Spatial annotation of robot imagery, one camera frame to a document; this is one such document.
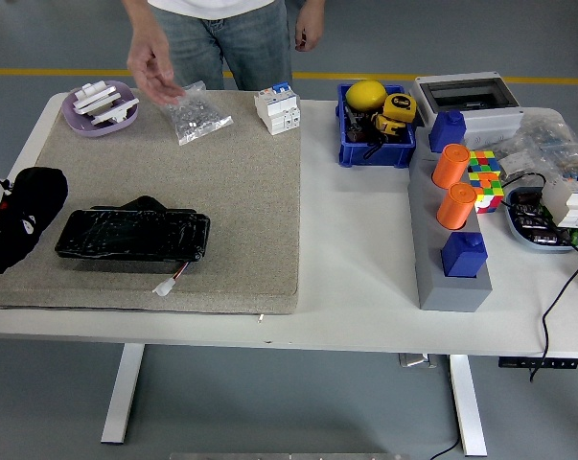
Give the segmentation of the person's left hand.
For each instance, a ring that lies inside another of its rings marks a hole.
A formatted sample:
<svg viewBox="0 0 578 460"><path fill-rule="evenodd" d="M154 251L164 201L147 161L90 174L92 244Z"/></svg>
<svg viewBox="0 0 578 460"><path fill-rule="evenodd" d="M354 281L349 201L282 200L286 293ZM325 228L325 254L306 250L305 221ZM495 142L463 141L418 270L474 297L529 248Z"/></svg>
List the person's left hand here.
<svg viewBox="0 0 578 460"><path fill-rule="evenodd" d="M319 43L324 33L324 13L302 10L295 23L295 50L309 52Z"/></svg>

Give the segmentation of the person's right hand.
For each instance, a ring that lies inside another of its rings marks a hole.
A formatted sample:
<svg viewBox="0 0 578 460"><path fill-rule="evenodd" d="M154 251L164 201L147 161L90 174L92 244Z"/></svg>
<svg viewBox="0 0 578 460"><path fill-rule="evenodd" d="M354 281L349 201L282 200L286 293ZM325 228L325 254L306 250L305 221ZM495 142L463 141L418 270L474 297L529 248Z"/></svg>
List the person's right hand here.
<svg viewBox="0 0 578 460"><path fill-rule="evenodd" d="M176 104L184 94L174 81L169 42L162 31L133 32L127 68L136 86L156 104Z"/></svg>

